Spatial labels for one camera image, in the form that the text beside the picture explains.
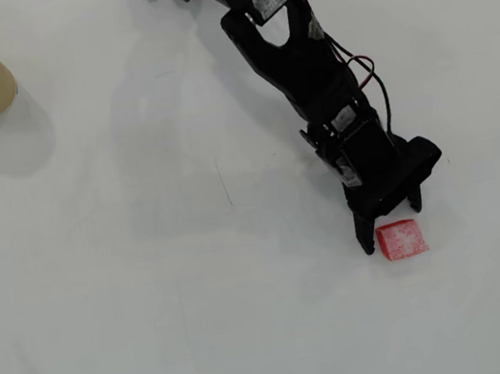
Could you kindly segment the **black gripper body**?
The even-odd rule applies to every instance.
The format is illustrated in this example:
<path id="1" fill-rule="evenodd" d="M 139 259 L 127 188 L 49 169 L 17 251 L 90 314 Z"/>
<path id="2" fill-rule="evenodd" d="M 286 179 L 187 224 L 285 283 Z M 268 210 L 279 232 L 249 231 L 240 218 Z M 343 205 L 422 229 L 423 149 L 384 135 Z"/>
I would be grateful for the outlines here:
<path id="1" fill-rule="evenodd" d="M 364 195 L 374 186 L 386 186 L 385 176 L 405 141 L 390 137 L 375 109 L 356 101 L 344 104 L 323 124 L 309 122 L 301 135 L 341 181 L 351 213 L 370 215 Z"/>

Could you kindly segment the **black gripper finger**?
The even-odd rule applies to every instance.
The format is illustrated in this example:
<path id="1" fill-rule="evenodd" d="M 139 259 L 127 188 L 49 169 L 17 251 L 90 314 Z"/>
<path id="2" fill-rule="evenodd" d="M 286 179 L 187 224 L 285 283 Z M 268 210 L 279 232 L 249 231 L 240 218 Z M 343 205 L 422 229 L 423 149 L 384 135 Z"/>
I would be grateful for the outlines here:
<path id="1" fill-rule="evenodd" d="M 421 211 L 422 211 L 422 206 L 423 206 L 423 202 L 422 202 L 422 191 L 421 191 L 421 185 L 420 184 L 417 184 L 415 185 L 414 187 L 412 187 L 412 189 L 410 189 L 408 191 L 408 194 L 407 194 L 407 201 L 409 203 L 409 206 L 410 208 L 416 213 L 416 214 L 420 214 Z"/>
<path id="2" fill-rule="evenodd" d="M 375 252 L 375 218 L 365 216 L 357 211 L 352 212 L 354 219 L 354 230 L 357 241 L 367 255 L 373 255 Z"/>

